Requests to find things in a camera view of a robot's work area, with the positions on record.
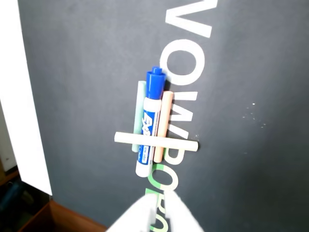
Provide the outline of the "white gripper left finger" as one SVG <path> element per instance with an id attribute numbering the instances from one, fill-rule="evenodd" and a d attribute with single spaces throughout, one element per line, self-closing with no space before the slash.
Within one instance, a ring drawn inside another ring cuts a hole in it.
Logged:
<path id="1" fill-rule="evenodd" d="M 133 203 L 107 232 L 148 232 L 156 221 L 157 195 L 145 194 Z"/>

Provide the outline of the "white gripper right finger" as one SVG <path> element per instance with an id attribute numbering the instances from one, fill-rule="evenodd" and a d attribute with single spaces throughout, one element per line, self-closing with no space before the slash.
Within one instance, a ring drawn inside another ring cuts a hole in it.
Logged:
<path id="1" fill-rule="evenodd" d="M 172 232 L 204 231 L 176 192 L 165 192 L 165 210 Z"/>

